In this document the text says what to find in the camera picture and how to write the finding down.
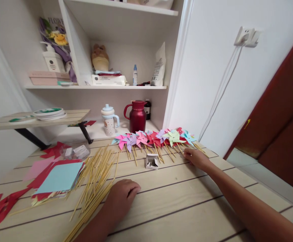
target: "white bag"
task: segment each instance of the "white bag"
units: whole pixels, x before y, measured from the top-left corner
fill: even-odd
[[[164,72],[166,69],[166,43],[163,42],[161,48],[155,55],[156,63],[154,67],[151,84],[154,86],[163,86]]]
[[[141,5],[171,9],[173,0],[141,0]]]

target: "small bottle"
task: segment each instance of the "small bottle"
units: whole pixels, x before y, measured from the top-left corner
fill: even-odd
[[[146,113],[146,120],[150,120],[151,118],[151,102],[149,99],[145,99],[147,104],[144,105],[144,111]]]
[[[46,44],[47,51],[43,52],[46,65],[49,71],[65,73],[65,66],[63,65],[62,57],[52,47],[50,43],[41,41],[40,43]]]
[[[137,86],[137,67],[134,65],[134,71],[133,71],[133,86]]]

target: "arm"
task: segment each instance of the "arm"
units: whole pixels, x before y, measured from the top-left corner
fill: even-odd
[[[214,180],[257,241],[293,241],[293,223],[226,175],[201,151],[185,149],[184,157]]]
[[[121,180],[110,190],[98,214],[89,222],[74,242],[103,242],[114,231],[131,208],[141,187],[132,180]]]

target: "plush bear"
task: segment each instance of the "plush bear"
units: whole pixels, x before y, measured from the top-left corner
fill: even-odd
[[[106,47],[104,45],[94,45],[91,60],[97,71],[108,71],[109,57],[106,53]]]
[[[91,58],[95,59],[96,57],[104,57],[109,61],[109,57],[106,53],[106,47],[104,45],[101,45],[101,46],[99,46],[98,44],[94,45],[94,51]]]

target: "person's left hand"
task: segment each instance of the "person's left hand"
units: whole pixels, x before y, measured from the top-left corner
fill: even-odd
[[[121,180],[111,188],[102,208],[118,224],[129,212],[136,194],[141,190],[139,184],[132,180]]]

